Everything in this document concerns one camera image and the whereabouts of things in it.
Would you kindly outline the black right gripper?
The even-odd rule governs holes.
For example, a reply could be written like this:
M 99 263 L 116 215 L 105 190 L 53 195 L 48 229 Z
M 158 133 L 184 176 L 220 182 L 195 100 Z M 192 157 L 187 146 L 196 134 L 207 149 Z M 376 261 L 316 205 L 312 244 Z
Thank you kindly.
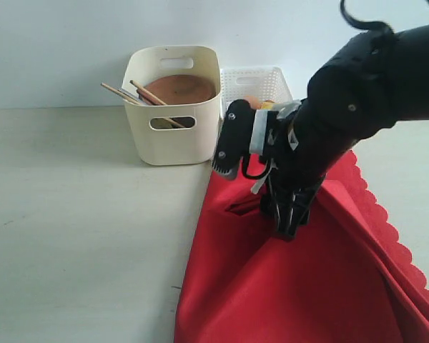
M 327 174 L 327 165 L 312 158 L 288 157 L 266 176 L 261 209 L 273 216 L 272 236 L 290 242 L 308 224 L 310 207 Z

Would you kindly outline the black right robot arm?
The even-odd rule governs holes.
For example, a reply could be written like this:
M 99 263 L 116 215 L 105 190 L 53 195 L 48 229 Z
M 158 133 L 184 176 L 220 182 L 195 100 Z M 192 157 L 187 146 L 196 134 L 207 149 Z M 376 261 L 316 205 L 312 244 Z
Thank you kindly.
M 273 167 L 261 207 L 277 235 L 295 237 L 328 170 L 359 141 L 399 121 L 429 120 L 429 24 L 365 31 L 309 80 L 307 96 L 267 125 L 263 159 Z

